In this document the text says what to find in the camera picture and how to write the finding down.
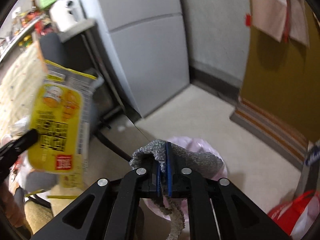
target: beige floor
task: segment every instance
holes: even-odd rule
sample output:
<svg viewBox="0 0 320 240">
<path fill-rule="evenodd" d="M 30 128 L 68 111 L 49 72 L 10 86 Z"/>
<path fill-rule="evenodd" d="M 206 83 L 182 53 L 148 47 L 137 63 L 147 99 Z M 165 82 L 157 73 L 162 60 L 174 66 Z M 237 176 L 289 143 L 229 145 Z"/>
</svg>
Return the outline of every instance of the beige floor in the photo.
<svg viewBox="0 0 320 240">
<path fill-rule="evenodd" d="M 293 195 L 300 172 L 256 137 L 229 120 L 233 106 L 190 85 L 153 114 L 136 123 L 118 118 L 104 134 L 128 154 L 154 138 L 198 137 L 207 140 L 224 159 L 228 177 L 263 211 Z M 126 161 L 96 138 L 90 143 L 89 172 L 85 182 L 101 177 L 117 179 L 130 170 Z M 162 240 L 169 223 L 140 203 L 145 215 L 144 239 Z M 184 233 L 181 239 L 187 238 Z"/>
</svg>

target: red label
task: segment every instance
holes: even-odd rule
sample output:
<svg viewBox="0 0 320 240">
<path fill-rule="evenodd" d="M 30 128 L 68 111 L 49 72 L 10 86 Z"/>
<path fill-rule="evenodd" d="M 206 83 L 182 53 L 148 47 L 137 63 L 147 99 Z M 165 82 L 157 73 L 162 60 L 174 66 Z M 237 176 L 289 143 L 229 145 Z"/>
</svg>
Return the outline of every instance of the red label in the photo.
<svg viewBox="0 0 320 240">
<path fill-rule="evenodd" d="M 248 14 L 248 13 L 245 15 L 245 25 L 246 25 L 247 27 L 250 27 L 250 26 L 251 26 L 251 15 Z"/>
<path fill-rule="evenodd" d="M 71 155 L 57 155 L 56 156 L 56 170 L 71 170 L 72 156 Z"/>
</svg>

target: trash bag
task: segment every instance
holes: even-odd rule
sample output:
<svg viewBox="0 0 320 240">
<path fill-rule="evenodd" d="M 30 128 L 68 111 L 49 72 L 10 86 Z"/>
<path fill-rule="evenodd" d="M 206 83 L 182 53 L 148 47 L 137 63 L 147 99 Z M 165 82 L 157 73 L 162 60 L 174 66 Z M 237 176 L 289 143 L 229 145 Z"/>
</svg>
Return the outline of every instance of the trash bag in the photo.
<svg viewBox="0 0 320 240">
<path fill-rule="evenodd" d="M 196 153 L 205 153 L 205 152 L 210 152 L 213 155 L 219 157 L 220 159 L 221 156 L 220 154 L 212 148 L 212 146 L 205 140 L 202 140 L 200 138 L 189 138 L 189 137 L 172 137 L 170 139 L 168 139 L 167 141 L 172 142 L 180 147 L 183 147 L 185 149 L 187 149 L 188 151 L 191 152 L 196 152 Z M 223 163 L 223 166 L 221 167 L 221 169 L 218 171 L 218 173 L 213 176 L 212 180 L 219 180 L 221 178 L 227 178 L 228 176 L 228 172 L 227 172 L 227 167 L 225 165 L 225 163 Z M 147 207 L 156 215 L 158 215 L 159 217 L 163 217 L 167 220 L 170 220 L 170 216 L 166 216 L 164 215 L 160 209 L 152 202 L 151 199 L 146 199 L 144 198 L 143 201 L 145 202 L 145 204 L 147 205 Z M 168 202 L 167 199 L 164 197 L 164 205 L 166 207 L 168 207 Z M 186 199 L 181 200 L 181 210 L 184 214 L 184 218 L 185 221 L 188 222 L 189 221 L 189 215 L 188 215 L 188 202 Z"/>
</svg>

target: hanging towel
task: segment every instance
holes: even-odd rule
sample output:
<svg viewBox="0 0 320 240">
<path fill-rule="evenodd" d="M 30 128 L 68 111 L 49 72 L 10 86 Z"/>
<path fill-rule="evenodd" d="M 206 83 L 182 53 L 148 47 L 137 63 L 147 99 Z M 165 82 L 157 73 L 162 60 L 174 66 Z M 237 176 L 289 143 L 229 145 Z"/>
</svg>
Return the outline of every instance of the hanging towel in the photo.
<svg viewBox="0 0 320 240">
<path fill-rule="evenodd" d="M 290 37 L 309 46 L 304 0 L 252 0 L 252 25 L 279 42 Z"/>
</svg>

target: yellow package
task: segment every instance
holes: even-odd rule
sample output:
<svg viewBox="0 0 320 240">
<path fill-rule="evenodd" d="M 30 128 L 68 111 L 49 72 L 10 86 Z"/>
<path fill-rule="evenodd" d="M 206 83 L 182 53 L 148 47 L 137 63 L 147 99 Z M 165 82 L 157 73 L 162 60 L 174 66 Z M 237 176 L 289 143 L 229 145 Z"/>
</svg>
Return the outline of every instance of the yellow package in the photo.
<svg viewBox="0 0 320 240">
<path fill-rule="evenodd" d="M 62 187 L 72 188 L 78 187 L 83 188 L 82 180 L 82 156 L 81 154 L 75 154 L 74 156 L 74 170 L 72 174 L 61 174 L 59 175 L 59 182 Z"/>
<path fill-rule="evenodd" d="M 38 131 L 39 140 L 29 148 L 28 159 L 36 170 L 69 174 L 86 159 L 89 132 L 84 130 L 95 77 L 45 63 L 48 75 L 35 97 L 29 126 Z"/>
</svg>

